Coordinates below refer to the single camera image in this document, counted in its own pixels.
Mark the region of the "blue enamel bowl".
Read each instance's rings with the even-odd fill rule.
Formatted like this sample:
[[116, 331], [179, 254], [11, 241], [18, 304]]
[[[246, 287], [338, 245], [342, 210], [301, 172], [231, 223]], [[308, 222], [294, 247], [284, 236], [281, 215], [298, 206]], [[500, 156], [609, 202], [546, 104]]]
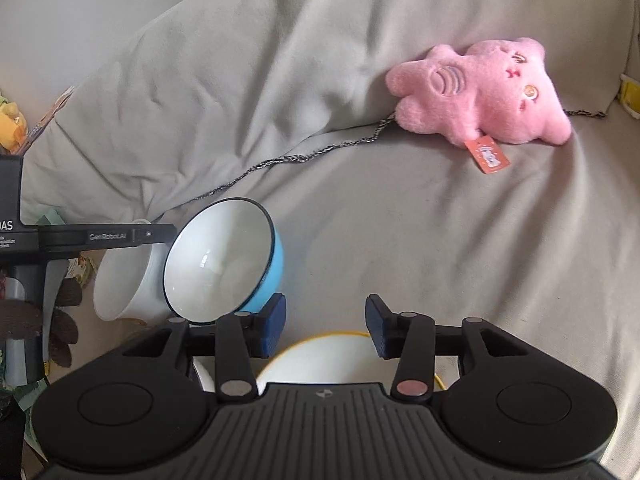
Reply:
[[279, 290], [281, 237], [267, 209], [246, 197], [213, 203], [179, 232], [163, 270], [172, 312], [204, 325], [236, 312], [258, 312]]

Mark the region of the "white paper cup bowl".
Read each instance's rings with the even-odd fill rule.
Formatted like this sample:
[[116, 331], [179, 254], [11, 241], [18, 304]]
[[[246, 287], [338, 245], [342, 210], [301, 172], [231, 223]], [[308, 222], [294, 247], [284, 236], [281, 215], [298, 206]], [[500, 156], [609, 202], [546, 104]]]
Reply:
[[137, 320], [145, 325], [169, 318], [162, 282], [168, 252], [166, 243], [109, 249], [93, 286], [96, 315], [105, 322]]

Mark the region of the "large white ceramic bowl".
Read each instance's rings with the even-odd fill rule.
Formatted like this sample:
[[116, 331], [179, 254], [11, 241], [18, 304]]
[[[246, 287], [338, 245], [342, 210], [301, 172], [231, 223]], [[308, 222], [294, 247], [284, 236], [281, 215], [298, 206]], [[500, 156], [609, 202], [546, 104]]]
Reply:
[[210, 362], [209, 358], [194, 358], [193, 368], [198, 382], [201, 384], [202, 389], [205, 392], [214, 392], [215, 378], [214, 378], [214, 366]]

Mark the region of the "yellow-rimmed white bowl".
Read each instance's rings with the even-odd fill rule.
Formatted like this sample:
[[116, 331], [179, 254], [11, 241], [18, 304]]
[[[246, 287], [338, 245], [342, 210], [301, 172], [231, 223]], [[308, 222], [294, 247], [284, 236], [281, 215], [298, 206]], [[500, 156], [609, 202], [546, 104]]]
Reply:
[[361, 384], [379, 382], [390, 391], [398, 360], [378, 356], [367, 333], [333, 332], [301, 340], [273, 358], [256, 382], [269, 384]]

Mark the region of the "pink plush toy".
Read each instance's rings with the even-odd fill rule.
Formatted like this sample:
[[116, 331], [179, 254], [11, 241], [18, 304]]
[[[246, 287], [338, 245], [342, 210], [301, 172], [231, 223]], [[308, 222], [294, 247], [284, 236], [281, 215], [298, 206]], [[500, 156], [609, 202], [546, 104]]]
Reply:
[[395, 120], [416, 134], [440, 134], [465, 148], [484, 174], [509, 166], [500, 143], [563, 145], [572, 126], [532, 38], [485, 40], [460, 54], [439, 44], [385, 76]]

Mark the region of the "beige sofa cover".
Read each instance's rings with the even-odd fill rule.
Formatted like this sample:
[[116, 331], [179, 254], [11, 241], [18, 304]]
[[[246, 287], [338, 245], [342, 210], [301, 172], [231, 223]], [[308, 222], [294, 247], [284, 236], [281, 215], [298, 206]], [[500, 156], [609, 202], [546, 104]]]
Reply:
[[[378, 128], [384, 77], [435, 44], [532, 37], [573, 134], [483, 174], [440, 136]], [[372, 292], [486, 318], [597, 379], [603, 461], [639, 474], [639, 0], [1, 0], [1, 90], [28, 120], [23, 218], [183, 224], [262, 203], [285, 250], [284, 344], [361, 330]]]

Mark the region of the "yellow tag clip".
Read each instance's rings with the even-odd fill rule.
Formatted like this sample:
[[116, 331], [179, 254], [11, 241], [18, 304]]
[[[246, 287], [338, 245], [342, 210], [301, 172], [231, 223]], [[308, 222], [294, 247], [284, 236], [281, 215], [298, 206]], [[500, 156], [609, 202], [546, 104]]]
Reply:
[[620, 75], [620, 105], [632, 118], [640, 119], [640, 82], [626, 74]]

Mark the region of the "yellow duck plush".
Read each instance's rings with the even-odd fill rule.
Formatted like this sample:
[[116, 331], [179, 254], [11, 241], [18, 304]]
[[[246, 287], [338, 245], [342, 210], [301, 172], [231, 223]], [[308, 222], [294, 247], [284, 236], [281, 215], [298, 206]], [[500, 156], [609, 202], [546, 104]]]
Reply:
[[27, 122], [15, 102], [0, 96], [0, 144], [9, 154], [17, 153], [27, 138]]

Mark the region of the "green towel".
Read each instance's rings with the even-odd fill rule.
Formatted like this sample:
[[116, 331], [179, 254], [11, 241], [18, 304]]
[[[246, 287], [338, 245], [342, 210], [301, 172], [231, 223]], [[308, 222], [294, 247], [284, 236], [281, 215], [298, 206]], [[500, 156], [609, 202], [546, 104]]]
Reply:
[[64, 226], [65, 221], [53, 208], [43, 211], [36, 221], [36, 226]]

